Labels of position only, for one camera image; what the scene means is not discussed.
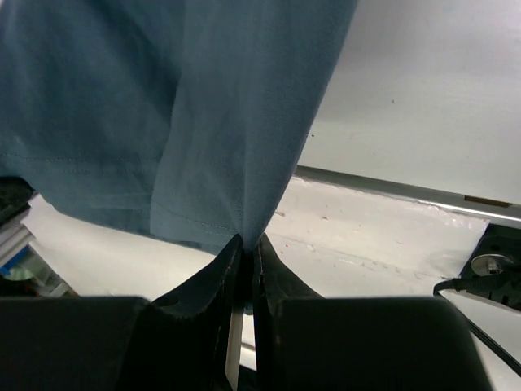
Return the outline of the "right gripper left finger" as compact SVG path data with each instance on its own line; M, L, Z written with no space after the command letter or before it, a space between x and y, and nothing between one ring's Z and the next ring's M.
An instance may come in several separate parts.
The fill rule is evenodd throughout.
M235 235L187 281L154 301L167 324L174 381L182 389L236 390L243 330L243 241Z

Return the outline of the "blue-grey t shirt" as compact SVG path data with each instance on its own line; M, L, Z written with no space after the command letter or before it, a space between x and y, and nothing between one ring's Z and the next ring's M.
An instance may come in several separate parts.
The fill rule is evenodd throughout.
M4 1L1 174L59 212L256 247L354 1Z

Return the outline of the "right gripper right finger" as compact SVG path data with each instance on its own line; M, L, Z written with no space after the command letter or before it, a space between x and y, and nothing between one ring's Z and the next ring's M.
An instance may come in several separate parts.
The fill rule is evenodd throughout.
M263 390L316 390L321 327L313 311L323 297L286 266L267 235L253 252L257 378Z

